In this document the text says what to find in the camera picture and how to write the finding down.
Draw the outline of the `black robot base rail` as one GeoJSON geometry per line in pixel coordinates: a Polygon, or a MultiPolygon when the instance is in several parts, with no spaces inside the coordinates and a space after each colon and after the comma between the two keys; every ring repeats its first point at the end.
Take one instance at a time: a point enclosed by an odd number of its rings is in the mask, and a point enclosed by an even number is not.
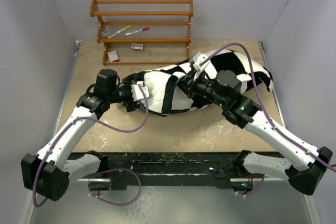
{"type": "Polygon", "coordinates": [[[253,175],[234,160],[237,152],[128,152],[107,153],[104,174],[89,175],[111,183],[112,190],[129,186],[215,187],[250,191],[253,175]]]}

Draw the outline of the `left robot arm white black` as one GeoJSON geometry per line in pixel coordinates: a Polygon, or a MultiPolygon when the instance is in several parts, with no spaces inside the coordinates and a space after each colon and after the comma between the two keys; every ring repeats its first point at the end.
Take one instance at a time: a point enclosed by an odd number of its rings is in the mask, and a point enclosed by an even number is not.
{"type": "Polygon", "coordinates": [[[89,151],[73,161],[68,161],[68,157],[94,124],[116,130],[100,121],[111,104],[146,102],[148,97],[149,91],[143,81],[121,82],[116,71],[102,69],[55,136],[35,155],[26,154],[21,160],[24,187],[32,191],[34,206],[42,206],[37,202],[37,195],[57,201],[71,183],[90,174],[104,177],[109,172],[106,155],[89,151]]]}

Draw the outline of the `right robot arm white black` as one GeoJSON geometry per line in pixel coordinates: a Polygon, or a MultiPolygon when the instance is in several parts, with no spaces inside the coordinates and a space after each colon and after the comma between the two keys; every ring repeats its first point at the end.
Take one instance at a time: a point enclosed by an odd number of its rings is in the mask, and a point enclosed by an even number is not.
{"type": "Polygon", "coordinates": [[[232,71],[222,70],[214,79],[205,72],[190,71],[181,86],[188,98],[196,95],[222,109],[222,115],[238,126],[268,143],[281,158],[241,151],[234,164],[238,177],[263,174],[287,180],[297,191],[313,195],[326,170],[330,168],[333,152],[316,147],[289,132],[274,121],[260,104],[241,94],[242,83],[232,71]]]}

